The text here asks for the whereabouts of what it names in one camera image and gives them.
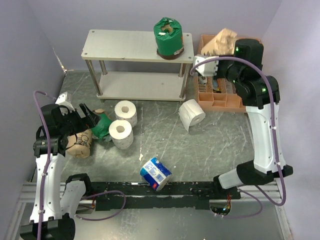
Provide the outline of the brown cartoon paper roll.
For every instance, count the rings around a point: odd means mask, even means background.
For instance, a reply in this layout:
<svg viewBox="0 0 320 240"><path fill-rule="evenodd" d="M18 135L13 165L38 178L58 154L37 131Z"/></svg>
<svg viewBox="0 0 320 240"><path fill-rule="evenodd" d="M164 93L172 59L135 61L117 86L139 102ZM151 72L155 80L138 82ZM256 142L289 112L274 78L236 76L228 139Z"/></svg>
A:
<svg viewBox="0 0 320 240"><path fill-rule="evenodd" d="M205 56L232 55L238 34L228 28L223 28L217 35L203 35L200 53Z"/></svg>

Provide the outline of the white unwrapped loose-end roll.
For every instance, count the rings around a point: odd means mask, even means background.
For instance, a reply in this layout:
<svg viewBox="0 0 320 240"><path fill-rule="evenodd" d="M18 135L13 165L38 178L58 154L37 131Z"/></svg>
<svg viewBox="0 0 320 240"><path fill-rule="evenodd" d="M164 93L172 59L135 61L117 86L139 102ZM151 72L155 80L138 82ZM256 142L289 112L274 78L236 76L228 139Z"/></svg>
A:
<svg viewBox="0 0 320 240"><path fill-rule="evenodd" d="M206 113L195 99L184 102L179 107L178 114L187 132L190 127L200 123L206 117Z"/></svg>

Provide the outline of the green paper roll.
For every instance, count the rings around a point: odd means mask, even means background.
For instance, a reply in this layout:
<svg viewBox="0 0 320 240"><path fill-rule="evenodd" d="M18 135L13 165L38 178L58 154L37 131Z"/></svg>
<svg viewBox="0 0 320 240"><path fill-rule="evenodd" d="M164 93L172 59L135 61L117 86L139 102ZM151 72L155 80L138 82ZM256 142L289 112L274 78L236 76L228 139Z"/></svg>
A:
<svg viewBox="0 0 320 240"><path fill-rule="evenodd" d="M174 18L163 17L153 27L157 54L165 60L177 59L184 52L181 24Z"/></svg>

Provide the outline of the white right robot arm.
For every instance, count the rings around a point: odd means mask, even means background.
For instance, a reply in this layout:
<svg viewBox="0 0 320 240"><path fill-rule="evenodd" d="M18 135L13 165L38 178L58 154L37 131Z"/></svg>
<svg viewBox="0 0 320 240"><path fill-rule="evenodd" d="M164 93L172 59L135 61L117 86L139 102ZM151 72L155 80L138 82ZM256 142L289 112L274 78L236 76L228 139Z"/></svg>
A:
<svg viewBox="0 0 320 240"><path fill-rule="evenodd" d="M218 64L218 76L234 84L242 99L252 131L254 158L235 169L216 176L212 193L218 199L240 185L265 185L275 178L294 172L286 164L277 128L280 88L271 75L260 75L264 46L256 39L242 38L235 42L232 60Z"/></svg>

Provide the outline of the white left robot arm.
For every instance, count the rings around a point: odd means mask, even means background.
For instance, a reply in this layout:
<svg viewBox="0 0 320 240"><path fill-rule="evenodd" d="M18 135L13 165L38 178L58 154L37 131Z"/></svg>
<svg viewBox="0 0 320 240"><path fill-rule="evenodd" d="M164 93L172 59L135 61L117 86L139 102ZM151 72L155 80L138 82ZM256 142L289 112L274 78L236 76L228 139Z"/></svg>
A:
<svg viewBox="0 0 320 240"><path fill-rule="evenodd" d="M24 240L72 240L75 237L75 214L81 199L94 192L89 176L70 176L61 192L68 137L94 128L101 117L84 103L79 104L84 117L63 104L40 108L42 125L36 132L33 151L36 157L37 182L29 224L20 228Z"/></svg>

